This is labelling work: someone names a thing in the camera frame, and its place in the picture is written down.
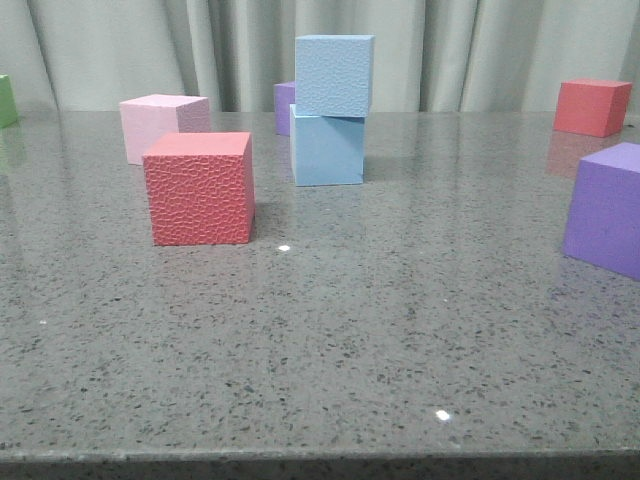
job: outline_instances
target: red cube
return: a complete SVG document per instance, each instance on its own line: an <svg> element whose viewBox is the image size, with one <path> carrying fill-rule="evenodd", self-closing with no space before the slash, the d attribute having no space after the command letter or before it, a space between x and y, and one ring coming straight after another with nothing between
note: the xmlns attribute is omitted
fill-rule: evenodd
<svg viewBox="0 0 640 480"><path fill-rule="evenodd" d="M249 132L168 133L144 155L156 245L247 243L255 199Z"/></svg>
<svg viewBox="0 0 640 480"><path fill-rule="evenodd" d="M553 129L608 137L622 130L630 82L581 78L562 82Z"/></svg>

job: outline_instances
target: speckled gray surface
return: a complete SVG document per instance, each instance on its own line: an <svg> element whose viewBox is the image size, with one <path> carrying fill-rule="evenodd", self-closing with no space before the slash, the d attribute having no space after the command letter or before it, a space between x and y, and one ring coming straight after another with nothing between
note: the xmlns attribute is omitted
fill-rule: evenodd
<svg viewBox="0 0 640 480"><path fill-rule="evenodd" d="M637 468L640 283L561 254L573 181L552 174L557 152L599 144L551 124L373 114L364 185L296 188L273 114L217 114L254 134L253 240L154 247L118 114L23 116L0 137L0 472Z"/></svg>

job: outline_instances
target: textured blue cube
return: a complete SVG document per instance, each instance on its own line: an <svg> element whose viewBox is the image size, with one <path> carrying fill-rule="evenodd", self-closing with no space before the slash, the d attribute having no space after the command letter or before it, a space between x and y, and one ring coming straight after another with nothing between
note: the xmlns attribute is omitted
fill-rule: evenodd
<svg viewBox="0 0 640 480"><path fill-rule="evenodd" d="M300 115L291 105L291 167L297 186L362 183L364 118Z"/></svg>
<svg viewBox="0 0 640 480"><path fill-rule="evenodd" d="M373 35L296 38L298 113L366 117L371 106L373 40Z"/></svg>

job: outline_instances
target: curtain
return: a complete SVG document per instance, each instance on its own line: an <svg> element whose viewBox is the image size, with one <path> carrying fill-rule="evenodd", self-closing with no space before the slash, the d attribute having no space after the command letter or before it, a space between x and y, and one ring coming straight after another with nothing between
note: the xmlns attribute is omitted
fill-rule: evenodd
<svg viewBox="0 0 640 480"><path fill-rule="evenodd" d="M295 37L376 35L373 111L552 111L564 80L640 79L640 0L0 0L21 110L151 93L271 111ZM630 111L640 112L640 88Z"/></svg>

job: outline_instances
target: foam cube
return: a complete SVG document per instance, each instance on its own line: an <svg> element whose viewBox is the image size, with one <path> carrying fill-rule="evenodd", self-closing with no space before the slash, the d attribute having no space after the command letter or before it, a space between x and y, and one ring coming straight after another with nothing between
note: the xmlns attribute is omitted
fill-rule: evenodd
<svg viewBox="0 0 640 480"><path fill-rule="evenodd" d="M142 155L169 132L209 132L209 99L184 95L147 95L120 102L127 161L142 165Z"/></svg>
<svg viewBox="0 0 640 480"><path fill-rule="evenodd" d="M276 134L289 136L289 105L296 103L296 82L275 84L273 100L276 111Z"/></svg>
<svg viewBox="0 0 640 480"><path fill-rule="evenodd" d="M562 82L554 130L607 137L622 130L632 84L582 78Z"/></svg>
<svg viewBox="0 0 640 480"><path fill-rule="evenodd" d="M564 253L640 280L640 145L621 143L580 161Z"/></svg>
<svg viewBox="0 0 640 480"><path fill-rule="evenodd" d="M290 141L296 185L362 183L364 118L301 115L291 105Z"/></svg>
<svg viewBox="0 0 640 480"><path fill-rule="evenodd" d="M13 100L13 91L8 75L0 75L0 128L18 120L16 103Z"/></svg>
<svg viewBox="0 0 640 480"><path fill-rule="evenodd" d="M373 35L296 38L300 115L366 117L371 106Z"/></svg>
<svg viewBox="0 0 640 480"><path fill-rule="evenodd" d="M247 243L255 212L251 134L168 133L144 155L156 245Z"/></svg>

